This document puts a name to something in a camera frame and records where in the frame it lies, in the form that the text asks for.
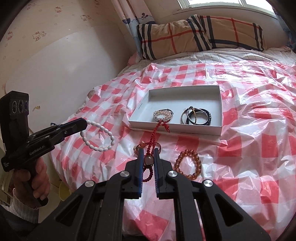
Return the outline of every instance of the red and white plastic sheet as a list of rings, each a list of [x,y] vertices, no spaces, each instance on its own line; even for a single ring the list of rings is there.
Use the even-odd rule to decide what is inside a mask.
[[[82,111],[68,120],[83,117],[101,123],[114,134],[115,146],[99,153],[87,147],[79,134],[68,137],[52,151],[60,177],[75,190],[87,180],[105,181],[124,170],[126,162],[136,159],[133,147],[151,136],[129,129],[128,123],[146,92],[204,84],[221,89],[221,136],[157,134],[160,157],[174,164],[181,151],[196,150],[202,162],[196,181],[213,180],[275,240],[296,212],[295,66],[259,61],[150,64],[124,73],[95,87]],[[110,143],[107,134],[93,126],[88,126],[86,136],[95,146]],[[180,168],[185,174],[195,170],[190,160]],[[125,201],[123,219],[125,234],[176,239],[173,201],[156,198],[153,179],[143,184],[141,199]]]

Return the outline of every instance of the metal bolt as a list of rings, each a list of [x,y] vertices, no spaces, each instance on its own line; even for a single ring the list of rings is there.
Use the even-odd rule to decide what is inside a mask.
[[[211,180],[205,180],[204,185],[209,188],[209,187],[213,186],[213,182]]]
[[[177,173],[176,171],[169,171],[169,172],[168,172],[168,175],[169,175],[170,177],[176,177],[176,176],[178,175],[178,173]]]
[[[121,175],[122,177],[128,177],[128,176],[129,176],[129,172],[128,172],[128,171],[122,171],[122,172],[120,173],[120,175]]]
[[[93,185],[94,185],[94,181],[92,181],[92,180],[89,180],[89,181],[85,182],[85,186],[88,187],[88,188],[92,187]]]

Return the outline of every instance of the plaid pillow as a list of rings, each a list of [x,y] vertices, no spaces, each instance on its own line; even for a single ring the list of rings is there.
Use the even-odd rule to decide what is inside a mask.
[[[213,49],[242,47],[263,51],[267,48],[258,24],[226,17],[198,16],[198,19]]]
[[[142,59],[156,60],[184,52],[211,50],[197,15],[168,24],[139,24]]]

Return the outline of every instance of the curtain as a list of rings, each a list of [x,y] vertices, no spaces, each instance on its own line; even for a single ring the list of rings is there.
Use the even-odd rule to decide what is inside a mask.
[[[288,43],[287,43],[287,46],[289,48],[291,48],[292,50],[296,50],[296,39],[295,37],[292,35],[289,27],[287,26],[287,24],[285,23],[285,21],[283,20],[283,18],[281,17],[281,15],[273,8],[274,10],[274,13],[282,27],[282,29],[287,33],[288,35]]]
[[[141,56],[141,43],[138,38],[137,26],[139,24],[155,24],[155,21],[144,0],[111,0],[114,8],[133,36],[139,56]]]

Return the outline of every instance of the sweater cuff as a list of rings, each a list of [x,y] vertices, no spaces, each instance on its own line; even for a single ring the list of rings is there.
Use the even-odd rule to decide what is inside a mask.
[[[30,223],[38,223],[39,209],[33,209],[27,205],[24,205],[19,199],[16,198],[15,189],[13,189],[13,201],[12,205],[9,207],[9,211]]]

